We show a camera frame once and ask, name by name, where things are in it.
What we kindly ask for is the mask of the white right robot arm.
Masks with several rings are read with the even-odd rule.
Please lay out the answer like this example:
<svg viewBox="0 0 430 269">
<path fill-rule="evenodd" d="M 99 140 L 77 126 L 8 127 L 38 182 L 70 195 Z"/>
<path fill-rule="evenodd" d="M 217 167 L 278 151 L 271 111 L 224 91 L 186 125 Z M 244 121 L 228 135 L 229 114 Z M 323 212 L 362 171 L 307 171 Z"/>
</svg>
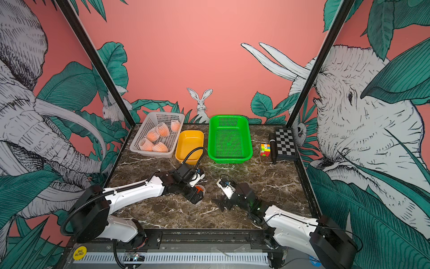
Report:
<svg viewBox="0 0 430 269">
<path fill-rule="evenodd" d="M 238 207 L 264 229 L 264 243 L 271 249 L 290 247 L 316 258 L 327 269 L 351 269 L 359 246 L 352 234 L 327 216 L 309 218 L 282 210 L 257 197 L 247 183 L 217 181 L 224 193 L 215 200 L 221 211 Z"/>
</svg>

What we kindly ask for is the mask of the green plastic perforated basket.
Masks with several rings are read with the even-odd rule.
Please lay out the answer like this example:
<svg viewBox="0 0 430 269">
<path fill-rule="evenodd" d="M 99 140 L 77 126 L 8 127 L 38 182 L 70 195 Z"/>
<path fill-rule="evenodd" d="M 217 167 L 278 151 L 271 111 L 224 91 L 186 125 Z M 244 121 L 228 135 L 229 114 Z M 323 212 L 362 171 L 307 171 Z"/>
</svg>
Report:
<svg viewBox="0 0 430 269">
<path fill-rule="evenodd" d="M 242 164 L 253 156 L 248 119 L 215 115 L 209 121 L 208 156 L 217 164 Z"/>
</svg>

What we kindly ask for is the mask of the netted orange lower left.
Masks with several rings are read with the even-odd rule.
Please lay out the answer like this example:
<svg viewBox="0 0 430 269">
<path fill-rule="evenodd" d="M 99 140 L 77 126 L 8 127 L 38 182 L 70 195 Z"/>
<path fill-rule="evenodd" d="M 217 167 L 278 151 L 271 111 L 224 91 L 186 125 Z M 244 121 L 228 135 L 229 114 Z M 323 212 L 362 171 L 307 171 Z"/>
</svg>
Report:
<svg viewBox="0 0 430 269">
<path fill-rule="evenodd" d="M 138 145 L 141 151 L 153 151 L 154 144 L 147 138 L 142 139 Z"/>
</svg>

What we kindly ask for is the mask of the black frame post left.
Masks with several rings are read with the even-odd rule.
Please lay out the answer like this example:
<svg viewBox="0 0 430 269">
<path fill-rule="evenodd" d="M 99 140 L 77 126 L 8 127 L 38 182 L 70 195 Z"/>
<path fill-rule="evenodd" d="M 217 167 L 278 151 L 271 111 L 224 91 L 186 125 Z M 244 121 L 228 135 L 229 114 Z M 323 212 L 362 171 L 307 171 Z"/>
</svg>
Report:
<svg viewBox="0 0 430 269">
<path fill-rule="evenodd" d="M 130 114 L 129 109 L 126 108 L 122 97 L 116 90 L 116 86 L 114 85 L 114 81 L 112 77 L 110 76 L 106 66 L 102 62 L 85 28 L 80 22 L 75 9 L 73 8 L 73 6 L 69 1 L 59 0 L 59 1 L 56 1 L 56 4 L 58 5 L 59 9 L 63 13 L 71 29 L 75 33 L 75 36 L 81 43 L 86 54 L 90 58 L 91 63 L 94 65 L 95 69 L 97 70 L 98 74 L 101 77 L 101 80 L 109 90 L 109 93 L 112 94 L 114 100 L 116 101 L 116 104 L 118 105 L 121 112 L 124 114 L 125 121 L 131 126 L 131 128 L 133 128 L 135 126 L 135 121 L 132 118 L 132 115 Z"/>
</svg>

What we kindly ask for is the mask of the yellow plastic tub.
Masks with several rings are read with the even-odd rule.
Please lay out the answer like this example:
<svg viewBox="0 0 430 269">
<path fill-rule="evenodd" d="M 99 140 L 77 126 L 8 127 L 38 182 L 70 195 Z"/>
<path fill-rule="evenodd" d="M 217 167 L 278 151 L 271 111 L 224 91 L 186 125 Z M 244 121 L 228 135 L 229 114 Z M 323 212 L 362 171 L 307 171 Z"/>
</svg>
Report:
<svg viewBox="0 0 430 269">
<path fill-rule="evenodd" d="M 203 147 L 204 133 L 198 130 L 185 130 L 179 135 L 178 144 L 176 147 L 175 157 L 177 161 L 182 163 L 185 157 L 195 148 Z M 203 154 L 202 150 L 198 150 L 191 154 L 186 163 L 189 165 L 196 165 L 198 159 Z"/>
</svg>

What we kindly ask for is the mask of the yellow round sticker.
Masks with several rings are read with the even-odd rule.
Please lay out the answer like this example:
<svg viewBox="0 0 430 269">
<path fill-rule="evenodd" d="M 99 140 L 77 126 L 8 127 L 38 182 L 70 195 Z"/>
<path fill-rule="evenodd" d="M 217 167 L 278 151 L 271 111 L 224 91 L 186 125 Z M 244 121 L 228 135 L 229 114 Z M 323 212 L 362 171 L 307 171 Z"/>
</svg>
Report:
<svg viewBox="0 0 430 269">
<path fill-rule="evenodd" d="M 80 246 L 74 251 L 73 260 L 80 261 L 86 256 L 86 254 L 87 254 L 87 248 L 85 246 Z"/>
</svg>

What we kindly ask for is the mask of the white plastic perforated basket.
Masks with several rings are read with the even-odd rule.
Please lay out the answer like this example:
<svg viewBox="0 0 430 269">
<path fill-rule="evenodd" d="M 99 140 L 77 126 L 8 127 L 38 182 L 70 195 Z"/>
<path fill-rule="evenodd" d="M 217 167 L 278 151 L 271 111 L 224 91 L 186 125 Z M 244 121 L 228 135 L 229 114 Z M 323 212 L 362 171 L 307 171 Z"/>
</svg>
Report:
<svg viewBox="0 0 430 269">
<path fill-rule="evenodd" d="M 143 156 L 171 158 L 176 148 L 185 115 L 151 112 L 135 135 L 130 150 Z"/>
</svg>

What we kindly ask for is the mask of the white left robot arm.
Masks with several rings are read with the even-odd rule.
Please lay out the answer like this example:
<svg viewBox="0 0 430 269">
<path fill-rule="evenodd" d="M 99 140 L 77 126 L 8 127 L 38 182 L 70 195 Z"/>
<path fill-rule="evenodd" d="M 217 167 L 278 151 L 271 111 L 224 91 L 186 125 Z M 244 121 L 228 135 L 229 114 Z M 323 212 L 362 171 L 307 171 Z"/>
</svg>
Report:
<svg viewBox="0 0 430 269">
<path fill-rule="evenodd" d="M 129 205 L 169 194 L 182 195 L 192 204 L 198 204 L 204 191 L 197 183 L 205 178 L 205 174 L 201 169 L 191 170 L 188 174 L 189 178 L 180 179 L 177 171 L 156 171 L 145 180 L 125 186 L 90 187 L 68 211 L 60 232 L 73 236 L 77 243 L 105 238 L 141 248 L 148 237 L 140 222 L 121 219 L 113 214 Z"/>
</svg>

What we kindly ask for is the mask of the white foam net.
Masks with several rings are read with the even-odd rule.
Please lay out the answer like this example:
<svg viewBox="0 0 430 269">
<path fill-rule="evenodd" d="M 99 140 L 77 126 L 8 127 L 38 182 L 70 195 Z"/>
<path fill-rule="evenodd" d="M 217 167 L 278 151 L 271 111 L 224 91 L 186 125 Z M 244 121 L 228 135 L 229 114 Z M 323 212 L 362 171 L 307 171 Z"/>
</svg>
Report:
<svg viewBox="0 0 430 269">
<path fill-rule="evenodd" d="M 166 153 L 166 152 L 169 152 L 169 149 L 168 149 L 168 147 L 164 143 L 158 142 L 158 143 L 156 143 L 156 144 L 153 145 L 152 151 L 153 152 Z"/>
</svg>

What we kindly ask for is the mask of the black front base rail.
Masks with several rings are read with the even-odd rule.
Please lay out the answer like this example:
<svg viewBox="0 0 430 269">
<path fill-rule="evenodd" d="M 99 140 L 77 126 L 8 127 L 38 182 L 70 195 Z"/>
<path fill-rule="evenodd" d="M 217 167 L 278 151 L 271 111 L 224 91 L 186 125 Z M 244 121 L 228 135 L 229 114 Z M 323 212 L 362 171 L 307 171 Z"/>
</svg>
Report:
<svg viewBox="0 0 430 269">
<path fill-rule="evenodd" d="M 162 244 L 249 244 L 251 249 L 278 251 L 291 247 L 301 252 L 312 248 L 311 233 L 315 226 L 293 226 L 286 228 L 262 229 L 118 229 L 108 231 L 107 235 L 96 235 L 92 232 L 81 236 L 72 236 L 67 247 L 76 244 L 110 244 L 116 238 L 121 249 L 160 249 Z"/>
</svg>

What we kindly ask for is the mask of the white slotted front rail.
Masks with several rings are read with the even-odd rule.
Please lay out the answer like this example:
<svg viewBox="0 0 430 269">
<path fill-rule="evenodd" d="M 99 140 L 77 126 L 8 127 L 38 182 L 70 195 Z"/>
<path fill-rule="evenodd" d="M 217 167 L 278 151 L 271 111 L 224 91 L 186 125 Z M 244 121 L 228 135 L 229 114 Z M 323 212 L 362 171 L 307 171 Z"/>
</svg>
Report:
<svg viewBox="0 0 430 269">
<path fill-rule="evenodd" d="M 221 253 L 221 252 L 153 252 L 140 253 L 137 257 L 126 257 L 123 253 L 118 258 L 126 265 L 130 264 L 247 264 L 247 265 L 268 265 L 268 255 L 266 253 Z"/>
</svg>

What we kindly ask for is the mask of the black cylindrical microphone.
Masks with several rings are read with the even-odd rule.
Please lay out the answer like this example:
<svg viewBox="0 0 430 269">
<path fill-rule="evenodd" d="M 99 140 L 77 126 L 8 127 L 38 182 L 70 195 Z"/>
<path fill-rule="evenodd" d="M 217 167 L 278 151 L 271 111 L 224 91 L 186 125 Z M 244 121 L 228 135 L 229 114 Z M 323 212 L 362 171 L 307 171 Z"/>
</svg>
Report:
<svg viewBox="0 0 430 269">
<path fill-rule="evenodd" d="M 271 149 L 271 160 L 273 164 L 277 162 L 277 143 L 275 133 L 269 135 L 269 144 Z"/>
</svg>

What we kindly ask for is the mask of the black frame post right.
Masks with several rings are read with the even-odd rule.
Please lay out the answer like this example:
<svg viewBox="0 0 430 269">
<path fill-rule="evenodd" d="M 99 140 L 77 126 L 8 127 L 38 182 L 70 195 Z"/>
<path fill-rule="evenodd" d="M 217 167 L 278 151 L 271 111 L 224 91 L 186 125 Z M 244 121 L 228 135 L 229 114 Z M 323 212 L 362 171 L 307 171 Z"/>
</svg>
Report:
<svg viewBox="0 0 430 269">
<path fill-rule="evenodd" d="M 333 46 L 354 2 L 354 0 L 345 0 L 340 3 L 340 7 L 336 13 L 329 32 L 311 69 L 309 77 L 307 78 L 305 85 L 299 95 L 299 98 L 297 99 L 293 112 L 290 114 L 289 120 L 286 123 L 287 128 L 291 128 L 293 123 L 295 122 L 295 119 L 299 114 L 300 108 L 303 106 L 305 99 L 309 94 L 309 91 L 312 89 L 313 84 L 316 81 L 316 77 L 318 76 L 325 60 L 327 59 L 330 49 Z"/>
</svg>

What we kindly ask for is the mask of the colourful rubiks cube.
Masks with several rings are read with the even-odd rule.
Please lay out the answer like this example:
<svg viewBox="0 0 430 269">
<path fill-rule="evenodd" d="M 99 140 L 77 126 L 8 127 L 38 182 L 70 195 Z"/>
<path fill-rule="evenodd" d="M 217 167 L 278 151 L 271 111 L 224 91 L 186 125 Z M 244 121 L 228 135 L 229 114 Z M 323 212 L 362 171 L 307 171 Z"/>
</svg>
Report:
<svg viewBox="0 0 430 269">
<path fill-rule="evenodd" d="M 260 156 L 270 156 L 270 155 L 271 155 L 270 144 L 262 143 L 260 145 Z"/>
</svg>

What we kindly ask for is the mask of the black frame post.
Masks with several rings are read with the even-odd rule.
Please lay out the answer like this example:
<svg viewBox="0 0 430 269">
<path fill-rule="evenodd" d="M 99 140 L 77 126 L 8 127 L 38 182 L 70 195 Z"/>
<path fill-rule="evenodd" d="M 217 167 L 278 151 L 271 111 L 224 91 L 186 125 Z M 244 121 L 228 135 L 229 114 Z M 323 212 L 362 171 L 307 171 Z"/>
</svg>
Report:
<svg viewBox="0 0 430 269">
<path fill-rule="evenodd" d="M 287 128 L 291 128 L 293 123 L 295 122 L 295 119 L 299 114 L 300 108 L 303 106 L 305 99 L 309 94 L 309 91 L 312 89 L 313 84 L 316 81 L 316 77 L 318 76 L 325 60 L 327 59 L 330 49 L 333 46 L 354 2 L 354 0 L 345 0 L 340 3 L 340 7 L 336 13 L 329 32 L 311 69 L 309 77 L 307 78 L 305 85 L 299 95 L 299 98 L 297 99 L 293 112 L 290 114 L 289 120 L 286 123 Z"/>
<path fill-rule="evenodd" d="M 56 4 L 58 5 L 59 9 L 63 13 L 71 29 L 75 33 L 75 36 L 81 43 L 86 54 L 90 58 L 91 63 L 94 65 L 95 69 L 97 70 L 98 74 L 101 77 L 101 80 L 109 90 L 109 93 L 112 94 L 114 100 L 116 101 L 116 104 L 118 105 L 121 112 L 124 114 L 125 121 L 131 126 L 131 128 L 133 128 L 135 126 L 135 121 L 132 118 L 132 115 L 130 114 L 129 109 L 126 108 L 122 97 L 116 90 L 116 86 L 114 85 L 114 81 L 112 77 L 110 76 L 106 66 L 102 62 L 85 28 L 80 22 L 75 9 L 73 8 L 73 6 L 69 1 L 59 0 L 59 1 L 56 1 Z"/>
</svg>

